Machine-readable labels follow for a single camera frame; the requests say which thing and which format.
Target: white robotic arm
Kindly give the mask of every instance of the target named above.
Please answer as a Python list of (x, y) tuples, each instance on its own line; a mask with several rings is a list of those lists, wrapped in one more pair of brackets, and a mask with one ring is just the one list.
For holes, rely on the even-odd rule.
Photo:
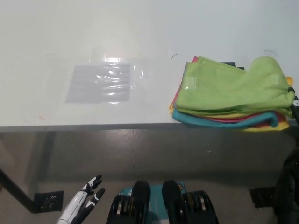
[(92, 211), (96, 203), (103, 196), (105, 189), (101, 188), (90, 201), (86, 202), (88, 196), (93, 195), (93, 189), (96, 189), (102, 183), (102, 175), (91, 179), (77, 194), (72, 198), (66, 206), (57, 224), (80, 224)]

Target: blue towel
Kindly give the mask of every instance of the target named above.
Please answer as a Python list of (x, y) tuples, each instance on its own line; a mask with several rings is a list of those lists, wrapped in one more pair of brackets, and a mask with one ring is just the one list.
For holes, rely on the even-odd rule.
[(185, 124), (207, 126), (207, 127), (246, 128), (246, 127), (252, 127), (254, 125), (263, 122), (268, 122), (271, 127), (277, 127), (278, 125), (277, 116), (273, 112), (265, 112), (260, 115), (256, 115), (253, 118), (240, 121), (238, 123), (221, 123), (221, 122), (212, 121), (203, 118), (197, 118), (185, 113), (181, 113), (174, 108), (172, 113), (172, 118)]

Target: green towel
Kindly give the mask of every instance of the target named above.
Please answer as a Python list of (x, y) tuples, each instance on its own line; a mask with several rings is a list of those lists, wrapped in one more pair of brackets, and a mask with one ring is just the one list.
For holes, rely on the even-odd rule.
[(272, 57), (256, 59), (248, 71), (200, 57), (186, 64), (176, 108), (198, 115), (275, 110), (291, 117), (295, 94), (288, 88)]

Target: table top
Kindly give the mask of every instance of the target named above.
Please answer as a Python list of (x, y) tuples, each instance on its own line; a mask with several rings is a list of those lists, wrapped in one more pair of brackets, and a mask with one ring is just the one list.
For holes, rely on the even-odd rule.
[[(297, 0), (1, 0), (0, 131), (175, 125), (168, 106), (193, 56), (245, 68), (273, 56), (299, 90), (298, 8)], [(107, 76), (107, 65), (117, 74)]]

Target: stack of towels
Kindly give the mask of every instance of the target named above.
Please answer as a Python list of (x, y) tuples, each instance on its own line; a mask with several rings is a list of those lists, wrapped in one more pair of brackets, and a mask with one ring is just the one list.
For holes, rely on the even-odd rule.
[(295, 92), (278, 62), (256, 59), (248, 71), (204, 57), (186, 63), (170, 111), (195, 126), (270, 131), (288, 128)]

